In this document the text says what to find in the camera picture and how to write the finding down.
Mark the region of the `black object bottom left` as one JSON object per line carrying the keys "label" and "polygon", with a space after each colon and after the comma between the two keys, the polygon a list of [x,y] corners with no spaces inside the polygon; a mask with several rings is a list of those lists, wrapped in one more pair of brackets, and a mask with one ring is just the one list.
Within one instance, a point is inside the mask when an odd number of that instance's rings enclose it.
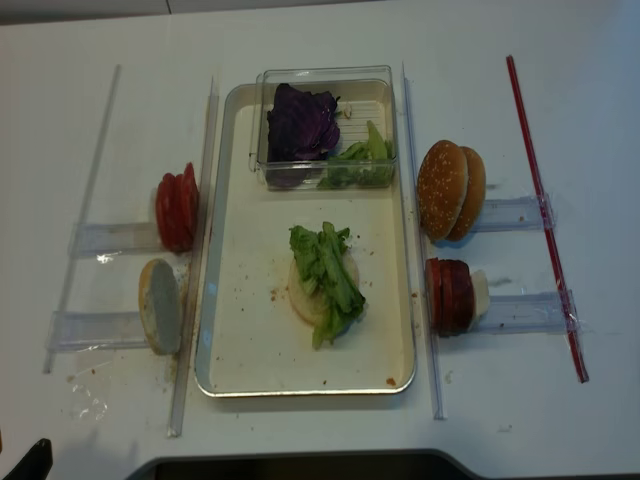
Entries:
{"label": "black object bottom left", "polygon": [[37,441],[5,480],[46,480],[53,466],[52,444],[49,439]]}

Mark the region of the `bun half cut side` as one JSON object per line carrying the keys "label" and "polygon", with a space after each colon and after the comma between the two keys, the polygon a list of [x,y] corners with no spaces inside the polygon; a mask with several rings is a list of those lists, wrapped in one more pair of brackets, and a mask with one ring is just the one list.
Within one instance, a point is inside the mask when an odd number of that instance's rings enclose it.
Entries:
{"label": "bun half cut side", "polygon": [[138,306],[145,338],[156,355],[179,352],[182,304],[173,269],[161,258],[150,260],[138,282]]}

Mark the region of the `front sesame bun top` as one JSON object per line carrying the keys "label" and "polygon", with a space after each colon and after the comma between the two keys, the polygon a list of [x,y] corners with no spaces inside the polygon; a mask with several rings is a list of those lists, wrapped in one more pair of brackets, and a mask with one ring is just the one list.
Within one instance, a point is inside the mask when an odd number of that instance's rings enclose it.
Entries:
{"label": "front sesame bun top", "polygon": [[466,198],[467,159],[449,140],[437,141],[419,169],[416,191],[420,224],[432,242],[445,239],[453,229]]}

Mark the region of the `clear holder upper left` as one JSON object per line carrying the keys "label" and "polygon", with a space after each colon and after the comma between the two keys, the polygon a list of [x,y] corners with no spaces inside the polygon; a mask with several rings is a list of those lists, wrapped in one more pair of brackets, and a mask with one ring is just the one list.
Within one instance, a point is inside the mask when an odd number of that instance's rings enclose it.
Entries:
{"label": "clear holder upper left", "polygon": [[91,224],[74,226],[68,248],[70,258],[89,258],[106,254],[135,255],[161,252],[154,223]]}

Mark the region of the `purple cabbage leaf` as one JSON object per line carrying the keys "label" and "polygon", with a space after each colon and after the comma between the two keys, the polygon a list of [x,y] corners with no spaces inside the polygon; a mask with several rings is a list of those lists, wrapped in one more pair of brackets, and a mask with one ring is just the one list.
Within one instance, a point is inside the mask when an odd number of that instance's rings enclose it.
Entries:
{"label": "purple cabbage leaf", "polygon": [[337,98],[329,91],[311,93],[279,84],[274,106],[267,112],[267,163],[325,161],[340,138],[336,109]]}

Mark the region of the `front meat patty slice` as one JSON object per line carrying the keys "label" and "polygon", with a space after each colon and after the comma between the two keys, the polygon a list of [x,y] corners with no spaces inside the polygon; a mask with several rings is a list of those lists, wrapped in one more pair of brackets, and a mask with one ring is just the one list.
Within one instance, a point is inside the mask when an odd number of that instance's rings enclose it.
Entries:
{"label": "front meat patty slice", "polygon": [[426,281],[430,301],[430,323],[436,335],[442,333],[442,283],[440,260],[430,258],[425,266]]}

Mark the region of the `clear holder lower right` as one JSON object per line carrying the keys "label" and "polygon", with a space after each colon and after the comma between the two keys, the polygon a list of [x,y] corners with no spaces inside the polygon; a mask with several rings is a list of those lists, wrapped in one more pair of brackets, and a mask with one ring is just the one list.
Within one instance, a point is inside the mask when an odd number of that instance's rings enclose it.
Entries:
{"label": "clear holder lower right", "polygon": [[490,296],[488,311],[475,320],[470,334],[564,334],[579,332],[581,323],[573,292]]}

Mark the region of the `meat patty slice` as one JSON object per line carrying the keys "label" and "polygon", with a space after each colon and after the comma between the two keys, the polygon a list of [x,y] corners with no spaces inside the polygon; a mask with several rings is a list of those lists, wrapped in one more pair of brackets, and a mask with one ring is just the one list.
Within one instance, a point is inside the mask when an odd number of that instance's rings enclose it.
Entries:
{"label": "meat patty slice", "polygon": [[453,291],[453,276],[450,260],[440,261],[441,270],[441,293],[442,293],[442,314],[441,314],[441,335],[449,337],[453,334],[455,326],[455,304]]}
{"label": "meat patty slice", "polygon": [[453,331],[461,334],[468,330],[474,316],[474,290],[468,265],[460,260],[451,261],[453,295]]}
{"label": "meat patty slice", "polygon": [[425,266],[426,281],[430,301],[430,323],[436,335],[442,333],[442,283],[440,260],[430,258]]}

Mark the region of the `clear rail right of tray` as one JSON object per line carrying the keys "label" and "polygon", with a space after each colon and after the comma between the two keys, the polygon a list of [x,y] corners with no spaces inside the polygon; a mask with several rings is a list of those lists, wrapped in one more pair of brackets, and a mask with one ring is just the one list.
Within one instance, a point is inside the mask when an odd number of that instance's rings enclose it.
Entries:
{"label": "clear rail right of tray", "polygon": [[405,65],[401,65],[401,81],[404,103],[404,115],[406,125],[407,150],[409,160],[409,172],[411,174],[410,186],[412,187],[412,200],[414,203],[415,214],[415,230],[417,241],[418,262],[420,267],[419,280],[424,293],[423,307],[423,335],[425,348],[427,353],[427,365],[429,371],[429,384],[431,394],[431,405],[433,410],[433,418],[435,421],[444,421],[447,419],[447,412],[444,402],[444,392],[442,384],[442,373],[439,358],[439,342],[438,338],[433,335],[431,329],[431,302],[429,289],[426,280],[426,261],[428,260],[428,248],[425,237],[420,227],[420,215],[418,208],[417,195],[417,178],[418,166],[417,155],[415,149],[415,129],[411,102],[411,82],[405,71]]}

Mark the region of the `middle meat patty slice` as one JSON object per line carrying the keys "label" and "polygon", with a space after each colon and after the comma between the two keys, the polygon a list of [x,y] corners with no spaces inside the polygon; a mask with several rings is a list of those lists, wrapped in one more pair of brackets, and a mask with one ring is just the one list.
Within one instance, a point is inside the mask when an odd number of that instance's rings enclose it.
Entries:
{"label": "middle meat patty slice", "polygon": [[440,261],[441,270],[441,293],[442,293],[442,314],[441,314],[441,335],[449,337],[453,334],[455,326],[455,304],[453,291],[453,276],[450,260]]}

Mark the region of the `bottom bun on tray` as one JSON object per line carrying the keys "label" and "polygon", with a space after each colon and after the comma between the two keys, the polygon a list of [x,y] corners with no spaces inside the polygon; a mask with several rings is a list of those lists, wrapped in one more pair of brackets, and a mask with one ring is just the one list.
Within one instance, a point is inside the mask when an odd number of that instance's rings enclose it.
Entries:
{"label": "bottom bun on tray", "polygon": [[305,286],[297,261],[292,259],[288,276],[290,303],[298,316],[314,327],[319,326],[329,312],[329,299],[325,292],[325,274],[314,277],[314,288]]}

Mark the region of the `red plastic rail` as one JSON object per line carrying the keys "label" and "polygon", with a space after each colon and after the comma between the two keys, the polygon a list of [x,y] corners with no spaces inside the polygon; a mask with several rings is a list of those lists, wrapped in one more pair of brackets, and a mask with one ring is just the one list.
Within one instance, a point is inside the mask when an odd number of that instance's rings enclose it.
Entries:
{"label": "red plastic rail", "polygon": [[581,384],[587,383],[590,378],[587,371],[584,355],[580,343],[579,334],[579,319],[575,308],[572,292],[568,288],[559,250],[555,238],[553,210],[551,202],[544,188],[542,177],[540,174],[539,165],[537,162],[535,147],[531,135],[531,130],[526,114],[524,99],[522,96],[522,90],[519,83],[516,64],[514,57],[508,55],[506,57],[507,71],[509,74],[509,80],[512,88],[512,93],[515,101],[518,120],[521,128],[522,138],[524,142],[525,152],[531,172],[532,182],[535,190],[536,197],[538,199],[538,205],[540,215],[544,225],[544,234],[547,243],[547,249],[552,266],[553,276],[555,280],[555,287],[560,298],[560,304],[562,307],[562,314],[564,317],[566,337],[569,345],[571,359],[576,371],[578,381]]}

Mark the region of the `green lettuce in container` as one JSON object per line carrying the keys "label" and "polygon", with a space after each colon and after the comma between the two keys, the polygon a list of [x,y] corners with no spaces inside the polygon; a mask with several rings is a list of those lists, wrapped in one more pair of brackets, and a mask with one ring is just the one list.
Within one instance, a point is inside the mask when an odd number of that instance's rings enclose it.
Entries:
{"label": "green lettuce in container", "polygon": [[386,187],[394,171],[393,144],[385,140],[376,125],[366,122],[368,138],[349,146],[344,152],[330,156],[324,176],[317,188],[321,190],[347,187]]}

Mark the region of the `clear plastic container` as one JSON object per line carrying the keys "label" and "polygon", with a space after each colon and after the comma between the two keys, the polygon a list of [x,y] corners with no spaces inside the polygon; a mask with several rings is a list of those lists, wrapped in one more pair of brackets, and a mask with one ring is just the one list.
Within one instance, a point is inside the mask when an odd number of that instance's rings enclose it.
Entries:
{"label": "clear plastic container", "polygon": [[267,112],[274,106],[276,88],[287,83],[301,91],[329,91],[337,98],[336,122],[340,138],[330,156],[368,138],[366,122],[371,120],[385,140],[393,144],[394,171],[397,164],[395,97],[392,71],[386,65],[316,69],[272,69],[257,77],[249,168],[271,190],[317,188],[326,173],[327,159],[309,165],[303,162],[270,165]]}

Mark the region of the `clear rail far left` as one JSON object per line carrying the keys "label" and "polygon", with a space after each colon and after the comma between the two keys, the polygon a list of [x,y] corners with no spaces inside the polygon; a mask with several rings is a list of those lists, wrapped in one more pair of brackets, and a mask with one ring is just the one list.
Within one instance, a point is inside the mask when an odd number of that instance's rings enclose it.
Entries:
{"label": "clear rail far left", "polygon": [[98,132],[98,137],[92,157],[91,167],[87,178],[87,183],[84,189],[82,204],[79,211],[78,219],[71,232],[70,243],[68,248],[68,262],[63,280],[63,287],[59,298],[57,309],[52,314],[52,318],[49,325],[49,339],[46,343],[46,356],[42,367],[42,373],[49,375],[52,373],[54,363],[56,359],[55,345],[58,342],[59,335],[57,333],[57,322],[60,314],[64,314],[67,311],[71,289],[74,283],[74,276],[77,265],[77,246],[78,246],[78,233],[77,228],[86,222],[88,212],[91,206],[97,175],[100,167],[100,162],[104,150],[106,137],[109,130],[111,115],[113,112],[113,106],[115,97],[117,95],[117,89],[121,77],[122,65],[116,64],[113,71],[113,76],[109,88],[109,93],[102,115],[101,125]]}

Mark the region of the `clear holder upper right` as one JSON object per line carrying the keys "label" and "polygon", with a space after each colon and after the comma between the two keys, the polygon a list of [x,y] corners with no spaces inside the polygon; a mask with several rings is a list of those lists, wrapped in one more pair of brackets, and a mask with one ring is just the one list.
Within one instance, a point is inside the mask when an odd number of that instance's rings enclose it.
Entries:
{"label": "clear holder upper right", "polygon": [[487,199],[472,233],[553,230],[556,219],[547,194]]}

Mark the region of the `white cheese slice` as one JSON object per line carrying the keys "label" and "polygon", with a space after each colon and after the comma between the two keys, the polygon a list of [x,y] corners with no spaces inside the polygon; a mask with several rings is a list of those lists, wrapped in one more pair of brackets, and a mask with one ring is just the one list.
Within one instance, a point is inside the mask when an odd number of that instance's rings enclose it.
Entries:
{"label": "white cheese slice", "polygon": [[487,313],[490,306],[488,280],[483,270],[476,270],[471,274],[474,307],[473,316],[468,330],[474,329],[480,318]]}

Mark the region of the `clear rail left of tray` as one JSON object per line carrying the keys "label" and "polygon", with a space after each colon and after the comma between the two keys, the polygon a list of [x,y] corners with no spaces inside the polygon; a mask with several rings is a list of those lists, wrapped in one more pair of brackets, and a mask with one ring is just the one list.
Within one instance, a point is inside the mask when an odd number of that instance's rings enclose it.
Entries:
{"label": "clear rail left of tray", "polygon": [[193,346],[194,328],[197,319],[199,297],[199,281],[202,269],[202,258],[205,254],[205,230],[210,193],[212,159],[214,153],[215,130],[219,104],[218,85],[211,79],[209,103],[206,112],[206,128],[199,177],[199,205],[194,244],[191,255],[188,290],[185,298],[184,320],[181,335],[181,347],[177,357],[174,388],[171,400],[171,411],[168,422],[167,437],[179,438],[182,434],[186,405],[186,394],[189,381],[191,350]]}

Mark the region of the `green lettuce on bun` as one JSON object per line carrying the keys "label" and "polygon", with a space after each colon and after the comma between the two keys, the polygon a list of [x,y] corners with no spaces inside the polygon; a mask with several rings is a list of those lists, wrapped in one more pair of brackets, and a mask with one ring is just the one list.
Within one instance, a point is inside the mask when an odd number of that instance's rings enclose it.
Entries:
{"label": "green lettuce on bun", "polygon": [[314,288],[314,277],[325,274],[329,312],[319,326],[313,326],[312,348],[333,343],[363,315],[366,298],[359,290],[357,265],[350,254],[348,228],[336,229],[325,221],[313,232],[301,225],[290,228],[289,245],[305,286]]}

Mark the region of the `clear rail of tray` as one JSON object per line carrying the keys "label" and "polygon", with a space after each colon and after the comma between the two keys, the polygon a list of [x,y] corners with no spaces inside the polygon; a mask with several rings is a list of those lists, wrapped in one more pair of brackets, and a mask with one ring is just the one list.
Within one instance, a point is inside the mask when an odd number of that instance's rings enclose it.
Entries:
{"label": "clear rail of tray", "polygon": [[202,269],[202,258],[205,254],[205,230],[210,193],[212,159],[214,153],[215,130],[219,104],[218,85],[211,79],[209,103],[206,112],[206,128],[199,177],[199,205],[194,244],[191,255],[188,290],[185,298],[184,320],[181,335],[181,347],[177,357],[174,388],[171,400],[171,411],[168,422],[167,437],[179,438],[182,434],[186,405],[186,394],[189,381],[191,350],[193,346],[194,328],[197,319],[199,297],[199,281]]}
{"label": "clear rail of tray", "polygon": [[429,384],[431,394],[431,405],[433,410],[433,418],[435,421],[444,421],[447,419],[447,412],[444,402],[444,392],[442,384],[442,373],[439,358],[439,342],[438,338],[433,335],[431,329],[431,302],[429,289],[426,280],[426,261],[428,260],[428,248],[425,237],[420,227],[420,215],[418,208],[417,195],[417,178],[418,166],[417,155],[415,149],[415,129],[411,102],[411,82],[405,71],[405,65],[401,65],[401,81],[404,103],[404,115],[406,125],[407,150],[409,160],[409,172],[411,174],[410,186],[412,187],[412,200],[414,203],[415,214],[415,230],[417,241],[418,262],[420,267],[419,280],[424,293],[423,307],[423,335],[425,348],[427,353],[427,365],[429,371]]}

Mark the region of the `clear holder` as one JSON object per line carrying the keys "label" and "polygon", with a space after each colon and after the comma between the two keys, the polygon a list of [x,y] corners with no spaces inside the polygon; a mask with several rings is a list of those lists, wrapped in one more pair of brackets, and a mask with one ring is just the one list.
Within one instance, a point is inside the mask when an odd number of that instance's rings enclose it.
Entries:
{"label": "clear holder", "polygon": [[68,248],[70,258],[89,258],[106,254],[135,255],[161,252],[154,223],[91,224],[74,226]]}
{"label": "clear holder", "polygon": [[133,312],[55,312],[46,347],[54,352],[147,348],[144,330]]}
{"label": "clear holder", "polygon": [[556,219],[547,194],[487,199],[472,233],[553,230]]}
{"label": "clear holder", "polygon": [[579,332],[581,323],[573,292],[490,296],[488,311],[475,320],[470,334],[564,334]]}

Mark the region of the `rear bun top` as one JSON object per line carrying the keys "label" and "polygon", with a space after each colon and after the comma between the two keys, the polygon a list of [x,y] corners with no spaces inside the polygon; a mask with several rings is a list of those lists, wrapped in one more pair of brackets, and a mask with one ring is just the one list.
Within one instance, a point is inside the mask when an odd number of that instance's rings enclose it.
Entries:
{"label": "rear bun top", "polygon": [[468,182],[466,196],[460,214],[446,237],[449,241],[461,241],[472,229],[484,205],[486,196],[486,171],[482,157],[472,148],[461,146],[467,160]]}

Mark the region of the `rear meat patty slice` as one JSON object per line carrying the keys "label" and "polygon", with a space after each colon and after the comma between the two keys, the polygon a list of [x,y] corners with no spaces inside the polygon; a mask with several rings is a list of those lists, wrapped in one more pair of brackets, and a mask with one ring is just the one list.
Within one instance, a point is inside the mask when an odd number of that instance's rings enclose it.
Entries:
{"label": "rear meat patty slice", "polygon": [[453,295],[453,331],[461,334],[468,330],[474,316],[474,290],[468,265],[460,260],[451,261]]}

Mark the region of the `cream metal tray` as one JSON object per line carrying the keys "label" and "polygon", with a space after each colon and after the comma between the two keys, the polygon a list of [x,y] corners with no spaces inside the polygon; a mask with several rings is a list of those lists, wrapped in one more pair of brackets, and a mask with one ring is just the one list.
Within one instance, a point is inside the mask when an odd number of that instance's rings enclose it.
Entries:
{"label": "cream metal tray", "polygon": [[[416,370],[415,289],[406,173],[389,187],[271,191],[250,169],[255,88],[234,88],[222,115],[195,374],[217,398],[394,394]],[[290,230],[348,228],[363,317],[320,349],[288,290]]]}

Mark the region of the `clear holder lower left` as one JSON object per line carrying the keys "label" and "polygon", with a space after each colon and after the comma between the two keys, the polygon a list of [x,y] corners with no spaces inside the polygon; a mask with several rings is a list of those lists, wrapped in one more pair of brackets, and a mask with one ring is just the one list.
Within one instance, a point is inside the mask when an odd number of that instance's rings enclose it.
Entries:
{"label": "clear holder lower left", "polygon": [[46,347],[54,352],[147,348],[144,330],[133,312],[55,312]]}

